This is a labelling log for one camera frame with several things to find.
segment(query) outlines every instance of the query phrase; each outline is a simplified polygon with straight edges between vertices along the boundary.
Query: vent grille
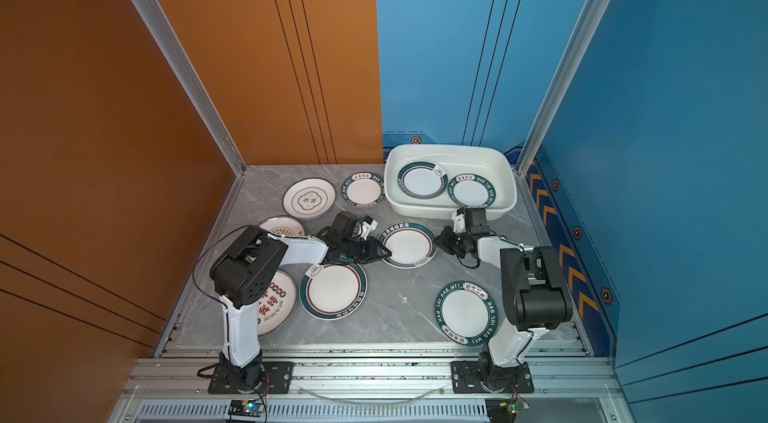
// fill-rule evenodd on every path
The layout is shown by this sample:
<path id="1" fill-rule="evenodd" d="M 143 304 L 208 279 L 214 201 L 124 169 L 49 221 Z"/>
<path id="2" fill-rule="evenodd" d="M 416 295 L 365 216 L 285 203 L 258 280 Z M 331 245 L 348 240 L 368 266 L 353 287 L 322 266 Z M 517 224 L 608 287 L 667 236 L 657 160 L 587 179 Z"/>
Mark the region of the vent grille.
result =
<path id="1" fill-rule="evenodd" d="M 270 418 L 385 418 L 385 417 L 409 417 L 411 419 L 423 417 L 425 419 L 444 419 L 450 417 L 485 416 L 485 403 L 475 401 L 453 401 L 447 403 L 420 403 L 411 406 L 391 407 L 388 405 L 330 405 L 318 402 L 301 403 L 272 403 L 267 404 L 270 409 Z"/>
<path id="2" fill-rule="evenodd" d="M 229 400 L 197 403 L 194 400 L 146 400 L 139 410 L 143 418 L 175 416 L 226 416 Z"/>
<path id="3" fill-rule="evenodd" d="M 230 400 L 144 400 L 139 422 L 160 420 L 226 420 Z M 270 423 L 281 421 L 487 421 L 483 399 L 429 399 L 409 406 L 344 405 L 323 400 L 275 399 L 268 401 Z"/>

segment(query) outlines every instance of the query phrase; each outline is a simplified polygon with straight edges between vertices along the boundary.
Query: robotic arm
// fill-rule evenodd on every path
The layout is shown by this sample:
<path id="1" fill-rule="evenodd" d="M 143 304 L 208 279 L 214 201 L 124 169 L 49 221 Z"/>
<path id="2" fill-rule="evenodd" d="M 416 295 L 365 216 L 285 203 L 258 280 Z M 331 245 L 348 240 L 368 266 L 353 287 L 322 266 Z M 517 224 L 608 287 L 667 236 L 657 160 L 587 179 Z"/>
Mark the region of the robotic arm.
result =
<path id="1" fill-rule="evenodd" d="M 521 245 L 493 235 L 482 208 L 461 208 L 453 221 L 454 226 L 446 226 L 436 244 L 459 258 L 470 254 L 478 264 L 492 264 L 502 273 L 506 319 L 479 355 L 478 372 L 487 390 L 504 391 L 527 367 L 525 356 L 533 344 L 571 318 L 571 296 L 553 248 Z M 225 334 L 214 381 L 217 376 L 225 379 L 226 390 L 214 391 L 212 381 L 209 392 L 263 392 L 265 369 L 255 337 L 259 323 L 255 303 L 280 266 L 363 264 L 391 256 L 370 236 L 375 228 L 376 221 L 370 217 L 348 212 L 339 213 L 316 236 L 277 236 L 258 226 L 247 227 L 210 269 L 223 304 Z"/>
<path id="2" fill-rule="evenodd" d="M 241 393 L 261 392 L 264 377 L 258 332 L 259 305 L 280 266 L 297 263 L 370 263 L 391 256 L 370 236 L 376 221 L 343 211 L 317 236 L 278 236 L 248 226 L 210 268 L 224 306 L 224 348 L 218 373 Z"/>
<path id="3" fill-rule="evenodd" d="M 496 266 L 502 272 L 506 319 L 478 357 L 481 382 L 489 391 L 503 391 L 519 375 L 533 344 L 549 330 L 571 319 L 573 304 L 550 246 L 533 247 L 493 235 L 485 209 L 461 208 L 436 243 L 448 254 Z"/>

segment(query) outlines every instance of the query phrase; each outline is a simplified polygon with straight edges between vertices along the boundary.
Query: ceramic plate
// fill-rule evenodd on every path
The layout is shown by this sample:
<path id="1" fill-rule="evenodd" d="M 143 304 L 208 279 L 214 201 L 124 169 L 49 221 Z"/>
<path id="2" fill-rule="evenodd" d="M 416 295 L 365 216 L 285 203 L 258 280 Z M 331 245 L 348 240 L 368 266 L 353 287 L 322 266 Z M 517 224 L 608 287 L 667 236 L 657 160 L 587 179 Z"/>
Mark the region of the ceramic plate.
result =
<path id="1" fill-rule="evenodd" d="M 299 220 L 291 217 L 274 217 L 259 223 L 259 227 L 281 236 L 305 236 L 306 231 Z"/>
<path id="2" fill-rule="evenodd" d="M 336 190 L 325 179 L 302 179 L 288 188 L 283 197 L 283 208 L 298 219 L 312 219 L 324 215 L 336 200 Z"/>
<path id="3" fill-rule="evenodd" d="M 446 170 L 430 161 L 414 161 L 397 173 L 397 184 L 408 196 L 418 199 L 434 198 L 446 190 Z"/>
<path id="4" fill-rule="evenodd" d="M 341 197 L 356 208 L 368 208 L 384 199 L 384 178 L 374 172 L 358 172 L 341 185 Z"/>
<path id="5" fill-rule="evenodd" d="M 359 265 L 312 265 L 301 280 L 299 297 L 315 318 L 339 319 L 366 297 L 366 274 Z"/>
<path id="6" fill-rule="evenodd" d="M 470 282 L 454 282 L 442 289 L 435 314 L 442 332 L 467 346 L 482 345 L 491 339 L 500 323 L 491 295 Z"/>
<path id="7" fill-rule="evenodd" d="M 293 313 L 296 285 L 288 274 L 275 273 L 270 287 L 259 300 L 259 336 L 278 329 Z"/>
<path id="8" fill-rule="evenodd" d="M 465 208 L 487 208 L 496 199 L 496 188 L 482 176 L 467 173 L 448 183 L 448 196 Z"/>
<path id="9" fill-rule="evenodd" d="M 382 231 L 379 241 L 392 256 L 384 258 L 395 268 L 418 268 L 435 255 L 435 233 L 421 223 L 396 223 Z"/>

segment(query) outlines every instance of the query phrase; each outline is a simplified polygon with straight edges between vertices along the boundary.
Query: white plastic basin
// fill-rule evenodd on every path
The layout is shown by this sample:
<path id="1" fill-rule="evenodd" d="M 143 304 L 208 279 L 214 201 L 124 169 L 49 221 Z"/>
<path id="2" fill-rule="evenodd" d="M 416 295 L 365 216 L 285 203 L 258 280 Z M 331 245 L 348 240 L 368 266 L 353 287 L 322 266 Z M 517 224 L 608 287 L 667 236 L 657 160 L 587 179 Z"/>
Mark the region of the white plastic basin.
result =
<path id="1" fill-rule="evenodd" d="M 464 173 L 486 178 L 496 189 L 496 199 L 485 209 L 488 220 L 499 219 L 518 201 L 517 187 L 509 161 L 499 151 L 479 146 L 400 145 L 389 153 L 384 167 L 384 193 L 387 201 L 404 217 L 450 219 L 460 206 L 448 192 L 431 199 L 406 195 L 397 184 L 400 169 L 410 162 L 430 161 L 446 170 L 448 180 Z"/>

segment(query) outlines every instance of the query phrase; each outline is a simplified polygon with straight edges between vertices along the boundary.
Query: grey marble floor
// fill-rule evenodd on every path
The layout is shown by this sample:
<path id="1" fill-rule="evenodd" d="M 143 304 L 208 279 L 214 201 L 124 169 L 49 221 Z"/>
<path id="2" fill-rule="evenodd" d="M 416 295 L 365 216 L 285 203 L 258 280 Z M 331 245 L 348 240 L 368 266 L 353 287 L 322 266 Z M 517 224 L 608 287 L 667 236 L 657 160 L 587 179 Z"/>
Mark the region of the grey marble floor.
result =
<path id="1" fill-rule="evenodd" d="M 354 208 L 338 194 L 342 182 L 355 172 L 370 171 L 384 174 L 384 165 L 295 165 L 249 166 L 234 209 L 224 228 L 226 234 L 238 226 L 258 224 L 264 219 L 286 214 L 283 194 L 293 183 L 303 178 L 324 178 L 336 188 L 334 207 L 322 217 L 302 221 L 308 233 L 316 233 L 331 224 L 339 211 L 346 210 L 358 216 L 370 215 L 379 222 L 374 236 L 387 226 L 402 221 L 417 221 L 431 228 L 436 234 L 450 220 L 418 219 L 401 217 L 389 206 L 386 199 L 371 208 Z M 520 198 L 518 204 L 504 217 L 489 223 L 491 229 L 515 242 L 538 245 L 531 216 Z M 213 293 L 213 282 L 208 277 L 208 267 L 234 239 L 229 237 L 212 252 L 205 264 L 195 272 L 202 289 Z M 467 257 L 467 265 L 475 260 Z M 288 273 L 295 283 L 300 283 L 309 265 L 287 265 L 280 269 Z M 417 269 L 398 269 L 384 262 L 363 266 L 368 277 L 368 293 L 361 306 L 349 316 L 335 321 L 312 317 L 297 302 L 290 319 L 276 331 L 260 338 L 262 344 L 297 345 L 312 343 L 408 343 L 450 341 L 436 323 L 434 304 L 437 293 L 449 283 L 466 280 L 482 286 L 501 306 L 501 275 L 486 263 L 477 269 L 466 269 L 456 257 L 441 250 L 435 258 Z M 177 346 L 200 347 L 221 345 L 224 342 L 221 307 L 216 302 L 195 293 L 183 313 L 182 329 Z M 545 335 L 545 339 L 575 339 L 577 333 L 571 327 L 558 329 Z"/>

